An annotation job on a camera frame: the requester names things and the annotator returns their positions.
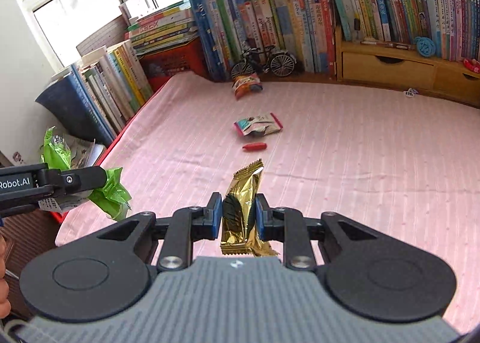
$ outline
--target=pink bed sheet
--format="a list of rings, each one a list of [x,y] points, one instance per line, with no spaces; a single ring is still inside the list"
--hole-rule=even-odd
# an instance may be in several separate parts
[[[243,152],[232,124],[268,112],[284,130],[263,139],[266,151]],[[232,174],[261,157],[260,191],[271,206],[310,217],[337,211],[446,260],[458,289],[445,318],[466,332],[480,322],[479,148],[480,111],[447,100],[283,82],[237,101],[229,84],[183,73],[142,109],[102,166],[123,167],[133,213],[160,217],[224,194]],[[69,213],[56,243],[111,223],[87,203]],[[219,241],[197,242],[199,255],[220,256]]]

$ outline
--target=drawer handle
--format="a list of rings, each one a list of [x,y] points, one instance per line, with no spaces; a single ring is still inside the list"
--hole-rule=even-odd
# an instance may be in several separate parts
[[[480,78],[475,78],[475,76],[471,76],[469,74],[463,74],[463,76],[468,80],[480,80]]]
[[[397,59],[396,57],[387,57],[387,56],[375,56],[382,63],[386,64],[398,64],[403,62],[403,59]]]

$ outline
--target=model bicycle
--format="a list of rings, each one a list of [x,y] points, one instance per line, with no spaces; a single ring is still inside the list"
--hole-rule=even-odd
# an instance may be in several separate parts
[[[288,51],[276,51],[274,45],[265,47],[265,52],[261,52],[258,48],[249,48],[242,52],[242,61],[233,66],[231,76],[235,79],[238,75],[250,75],[256,72],[272,71],[277,76],[288,76],[292,73],[297,63],[294,55]],[[259,54],[265,54],[266,64],[259,63]]]

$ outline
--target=red bedframe edge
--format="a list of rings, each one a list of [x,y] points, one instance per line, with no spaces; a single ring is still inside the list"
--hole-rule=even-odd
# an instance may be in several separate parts
[[[167,80],[165,80],[164,84],[158,88],[158,90],[155,92],[155,94],[153,94],[150,99],[145,102],[143,104],[143,106],[140,108],[140,110],[130,119],[130,121],[128,122],[128,124],[123,128],[123,130],[118,134],[118,136],[116,137],[116,139],[113,141],[113,143],[110,144],[110,146],[105,150],[105,152],[98,158],[97,162],[95,163],[95,166],[99,166],[100,164],[102,164],[102,162],[105,160],[105,158],[107,157],[107,155],[112,151],[113,147],[117,145],[117,143],[120,141],[121,137],[123,136],[123,133],[127,130],[127,128],[130,126],[131,122],[133,120],[135,120],[136,116],[142,111],[143,107],[145,105],[147,105],[147,103],[149,103],[155,96],[158,95],[158,93],[162,90],[162,88],[165,87],[165,83],[167,83],[168,81],[170,80],[170,78],[168,78]],[[65,214],[62,216],[60,213],[57,213],[57,212],[50,212],[51,215],[53,216],[53,218],[58,222],[58,223],[62,223],[63,220],[65,220],[65,217],[67,217],[67,214],[68,212],[65,212]]]

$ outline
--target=black circular disc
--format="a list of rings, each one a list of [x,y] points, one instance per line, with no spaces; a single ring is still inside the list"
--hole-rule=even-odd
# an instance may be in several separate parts
[[[440,258],[395,240],[355,243],[328,266],[326,285],[349,310],[378,321],[442,314],[457,280]]]
[[[35,258],[20,277],[32,311],[64,322],[112,316],[137,302],[149,285],[145,264],[117,241],[75,253],[65,245]]]

